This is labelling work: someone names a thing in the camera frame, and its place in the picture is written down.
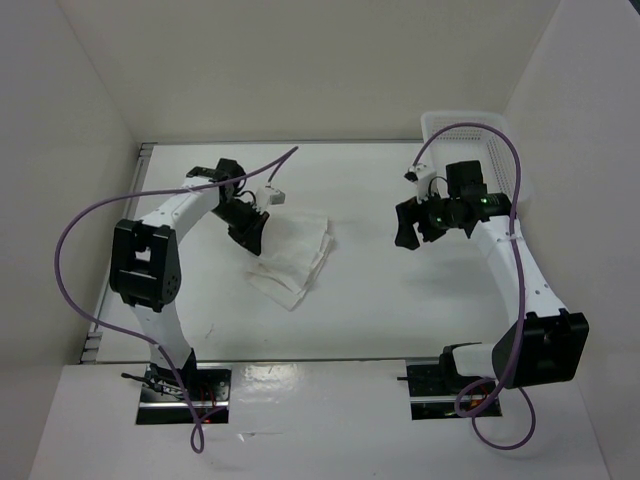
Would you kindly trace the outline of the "white pleated skirt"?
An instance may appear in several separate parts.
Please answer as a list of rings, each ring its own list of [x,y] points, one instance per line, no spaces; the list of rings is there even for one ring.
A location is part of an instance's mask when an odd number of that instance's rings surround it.
[[[250,258],[245,279],[279,306],[292,311],[313,286],[332,243],[328,216],[274,213],[264,227],[262,253]]]

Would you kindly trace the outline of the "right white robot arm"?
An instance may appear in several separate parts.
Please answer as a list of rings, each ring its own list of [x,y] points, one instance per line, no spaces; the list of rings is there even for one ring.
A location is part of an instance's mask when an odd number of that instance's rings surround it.
[[[434,188],[431,167],[418,164],[405,177],[416,194],[395,208],[396,246],[416,250],[451,230],[463,231],[486,261],[508,314],[509,328],[496,343],[444,348],[437,371],[441,387],[459,393],[473,378],[502,382],[507,389],[572,380],[589,324],[551,290],[518,219],[510,216],[509,196],[488,190],[477,160],[447,165],[445,196]]]

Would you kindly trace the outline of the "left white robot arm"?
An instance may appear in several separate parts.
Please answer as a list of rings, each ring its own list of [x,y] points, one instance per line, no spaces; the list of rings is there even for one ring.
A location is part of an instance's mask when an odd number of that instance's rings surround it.
[[[158,343],[150,348],[154,382],[180,400],[193,396],[199,372],[193,348],[184,337],[175,299],[182,283],[179,244],[206,214],[227,225],[229,237],[258,256],[269,214],[239,198],[240,164],[221,159],[214,168],[194,167],[186,190],[168,198],[138,220],[114,228],[109,284],[136,316],[142,334]]]

